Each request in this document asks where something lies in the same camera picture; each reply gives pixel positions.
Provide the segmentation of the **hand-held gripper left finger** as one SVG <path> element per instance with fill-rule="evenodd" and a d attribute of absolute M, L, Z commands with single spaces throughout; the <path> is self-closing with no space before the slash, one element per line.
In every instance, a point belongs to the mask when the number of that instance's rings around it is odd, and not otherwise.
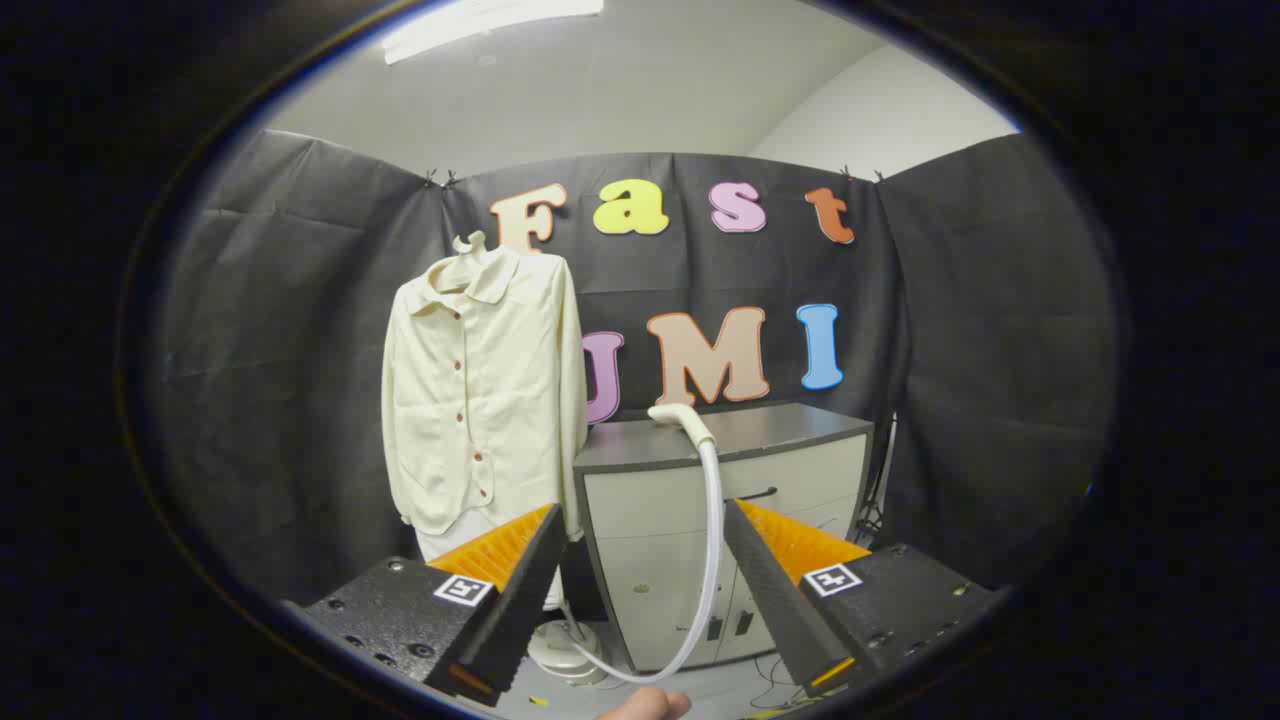
<path fill-rule="evenodd" d="M 509 691 L 567 544 L 548 503 L 436 562 L 397 556 L 291 619 L 329 650 L 396 685 L 493 708 Z"/>

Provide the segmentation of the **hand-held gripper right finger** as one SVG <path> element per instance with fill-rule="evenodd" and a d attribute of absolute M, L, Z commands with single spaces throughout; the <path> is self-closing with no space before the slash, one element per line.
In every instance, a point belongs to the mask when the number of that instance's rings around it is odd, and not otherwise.
<path fill-rule="evenodd" d="M 872 693 L 982 629 L 1006 601 L 909 544 L 876 552 L 741 498 L 724 541 L 792 680 Z"/>

